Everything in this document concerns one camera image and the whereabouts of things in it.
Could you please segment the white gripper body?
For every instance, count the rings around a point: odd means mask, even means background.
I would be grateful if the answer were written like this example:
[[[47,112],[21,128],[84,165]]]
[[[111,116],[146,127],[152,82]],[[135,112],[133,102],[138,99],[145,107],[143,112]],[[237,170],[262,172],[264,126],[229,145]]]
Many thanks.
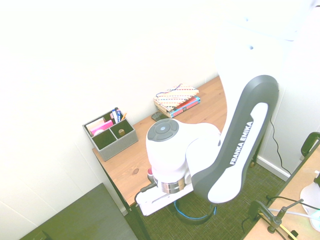
[[[139,205],[142,214],[149,216],[192,191],[193,187],[191,185],[187,185],[177,193],[164,193],[158,187],[153,187],[145,192],[138,193],[136,203]]]

